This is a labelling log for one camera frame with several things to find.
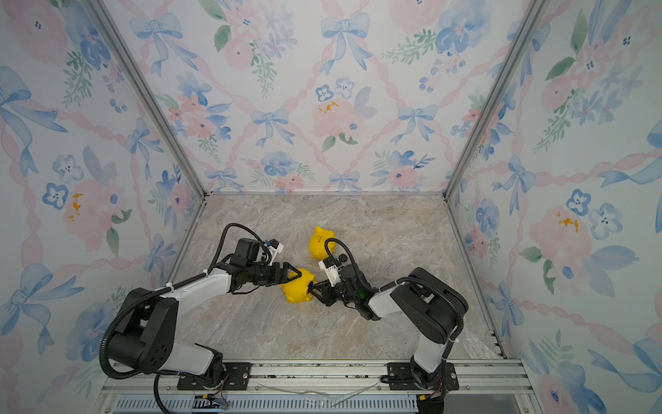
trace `wire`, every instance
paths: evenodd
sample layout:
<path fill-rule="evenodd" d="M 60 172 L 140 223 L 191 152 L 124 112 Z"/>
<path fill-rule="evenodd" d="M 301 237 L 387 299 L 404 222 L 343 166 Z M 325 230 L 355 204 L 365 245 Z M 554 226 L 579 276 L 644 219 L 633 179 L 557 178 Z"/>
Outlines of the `wire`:
<path fill-rule="evenodd" d="M 161 396 L 159 395 L 159 378 L 161 378 L 161 374 L 156 374 L 156 377 L 154 377 L 154 399 L 156 400 L 156 405 L 158 405 L 164 414 L 172 414 L 170 410 L 166 408 L 163 401 L 161 401 Z"/>
<path fill-rule="evenodd" d="M 324 241 L 324 249 L 326 250 L 326 253 L 329 255 L 329 257 L 333 257 L 331 255 L 331 251 L 329 250 L 329 243 L 330 242 L 335 242 L 338 243 L 343 249 L 345 249 L 345 252 L 350 258 L 350 262 L 352 263 L 352 267 L 354 268 L 354 273 L 356 273 L 356 276 L 359 278 L 359 281 L 361 284 L 370 292 L 372 293 L 377 293 L 378 290 L 375 289 L 374 287 L 370 286 L 367 280 L 365 280 L 365 276 L 359 271 L 359 266 L 356 265 L 356 262 L 354 261 L 354 256 L 352 256 L 352 252 L 350 252 L 350 249 L 345 245 L 345 243 L 341 242 L 337 238 L 327 238 L 326 241 Z"/>
<path fill-rule="evenodd" d="M 271 252 L 267 248 L 267 246 L 264 244 L 264 241 L 258 236 L 253 230 L 249 229 L 248 227 L 238 224 L 238 223 L 230 223 L 227 226 L 225 226 L 225 229 L 223 229 L 223 233 L 220 236 L 220 240 L 218 242 L 218 247 L 216 248 L 216 254 L 214 254 L 214 258 L 211 261 L 211 264 L 209 265 L 209 269 L 207 269 L 208 272 L 211 272 L 214 267 L 216 266 L 216 263 L 218 263 L 218 257 L 220 256 L 220 251 L 223 249 L 223 243 L 225 242 L 225 235 L 228 233 L 228 230 L 231 227 L 239 227 L 240 229 L 243 229 L 247 232 L 249 232 L 253 237 L 255 237 L 258 242 L 260 242 L 260 246 L 262 247 L 262 250 L 264 253 L 267 255 L 267 260 L 262 260 L 260 264 L 267 264 L 271 262 Z"/>

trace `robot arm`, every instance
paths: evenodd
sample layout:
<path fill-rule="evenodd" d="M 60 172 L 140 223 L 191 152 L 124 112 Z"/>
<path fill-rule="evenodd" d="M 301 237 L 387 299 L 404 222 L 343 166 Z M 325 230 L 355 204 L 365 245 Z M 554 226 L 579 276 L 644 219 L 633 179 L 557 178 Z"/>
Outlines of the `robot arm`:
<path fill-rule="evenodd" d="M 347 252 L 336 259 L 328 249 L 336 242 Z M 466 300 L 422 268 L 415 268 L 408 277 L 400 278 L 379 289 L 371 287 L 358 268 L 352 253 L 340 240 L 329 238 L 324 243 L 328 258 L 320 261 L 328 280 L 314 284 L 310 292 L 326 306 L 342 301 L 367 320 L 377 321 L 404 312 L 420 331 L 418 348 L 410 367 L 414 382 L 428 389 L 445 373 L 445 362 L 457 336 L 463 328 L 464 314 L 469 310 Z"/>

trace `marble floor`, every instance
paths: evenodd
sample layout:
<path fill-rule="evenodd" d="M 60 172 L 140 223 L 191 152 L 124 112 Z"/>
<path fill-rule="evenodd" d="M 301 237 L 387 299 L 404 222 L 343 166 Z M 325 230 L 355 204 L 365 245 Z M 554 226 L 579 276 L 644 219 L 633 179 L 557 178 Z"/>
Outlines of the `marble floor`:
<path fill-rule="evenodd" d="M 460 292 L 469 303 L 453 359 L 496 358 L 485 318 L 438 195 L 217 195 L 199 219 L 176 280 L 209 266 L 227 223 L 248 226 L 285 245 L 278 259 L 326 278 L 308 253 L 316 225 L 333 230 L 352 250 L 373 286 L 407 276 L 420 266 Z M 250 237 L 231 229 L 220 257 Z M 177 338 L 237 359 L 410 358 L 419 332 L 404 314 L 366 321 L 357 311 L 315 298 L 291 304 L 280 287 L 249 295 L 223 295 L 182 316 Z"/>

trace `green leaf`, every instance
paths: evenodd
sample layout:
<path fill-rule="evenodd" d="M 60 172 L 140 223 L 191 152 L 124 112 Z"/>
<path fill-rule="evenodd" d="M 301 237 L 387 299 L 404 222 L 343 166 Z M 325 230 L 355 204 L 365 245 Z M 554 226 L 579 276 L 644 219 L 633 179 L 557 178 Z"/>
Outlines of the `green leaf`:
<path fill-rule="evenodd" d="M 232 38 L 232 33 L 230 32 L 230 26 L 221 26 L 216 31 L 214 35 L 214 45 L 216 46 L 216 51 L 220 52 L 221 49 L 225 47 L 226 44 Z"/>
<path fill-rule="evenodd" d="M 200 3 L 200 6 L 202 6 L 203 9 L 207 12 L 207 14 L 213 17 L 214 19 L 228 21 L 228 19 L 225 18 L 225 12 L 221 8 L 220 4 L 218 4 L 216 1 L 198 0 L 198 3 Z"/>
<path fill-rule="evenodd" d="M 132 211 L 131 209 L 126 210 L 126 211 L 122 210 L 122 218 L 121 219 L 119 217 L 117 217 L 116 214 L 113 214 L 113 216 L 111 217 L 111 220 L 116 225 L 118 225 L 120 223 L 123 223 L 123 222 L 127 221 L 129 217 L 131 217 L 131 211 Z"/>
<path fill-rule="evenodd" d="M 120 254 L 120 235 L 114 228 L 109 228 L 106 232 L 106 242 L 108 247 L 111 248 L 111 252 L 115 254 L 115 257 Z"/>
<path fill-rule="evenodd" d="M 331 148 L 333 145 L 336 145 L 336 137 L 332 135 L 327 136 L 324 142 L 322 143 L 322 152 Z"/>
<path fill-rule="evenodd" d="M 542 253 L 540 252 L 540 249 L 535 246 L 525 248 L 520 252 L 520 256 L 527 259 L 531 263 L 538 263 L 540 259 L 542 259 Z"/>
<path fill-rule="evenodd" d="M 570 67 L 575 63 L 575 59 L 568 56 L 567 58 L 556 62 L 556 65 L 547 74 L 545 78 L 546 81 L 556 78 L 557 76 L 563 75 L 565 72 L 568 72 Z"/>
<path fill-rule="evenodd" d="M 584 16 L 583 10 L 579 10 L 579 15 L 575 22 L 575 28 L 573 29 L 573 35 L 570 38 L 570 47 L 575 51 L 575 54 L 579 54 L 579 50 L 584 45 L 587 31 L 588 24 L 586 22 L 586 16 Z"/>
<path fill-rule="evenodd" d="M 549 269 L 552 269 L 554 267 L 554 263 L 551 262 L 551 260 L 545 260 L 545 262 L 542 264 L 542 278 L 545 281 L 545 285 L 547 286 L 547 290 L 551 292 L 551 294 L 554 294 L 554 278 L 548 278 L 547 277 L 547 272 Z"/>

